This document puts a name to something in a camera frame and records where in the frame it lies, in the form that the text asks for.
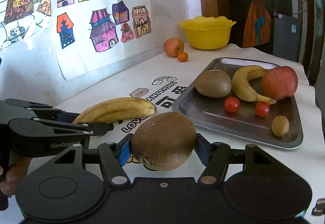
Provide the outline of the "person's left hand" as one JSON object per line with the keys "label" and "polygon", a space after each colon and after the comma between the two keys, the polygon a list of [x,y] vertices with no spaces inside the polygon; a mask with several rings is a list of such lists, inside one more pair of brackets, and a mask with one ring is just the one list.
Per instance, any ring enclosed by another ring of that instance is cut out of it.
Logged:
{"label": "person's left hand", "polygon": [[7,197],[15,195],[18,183],[27,175],[32,158],[21,157],[7,171],[6,177],[1,181],[1,191]]}

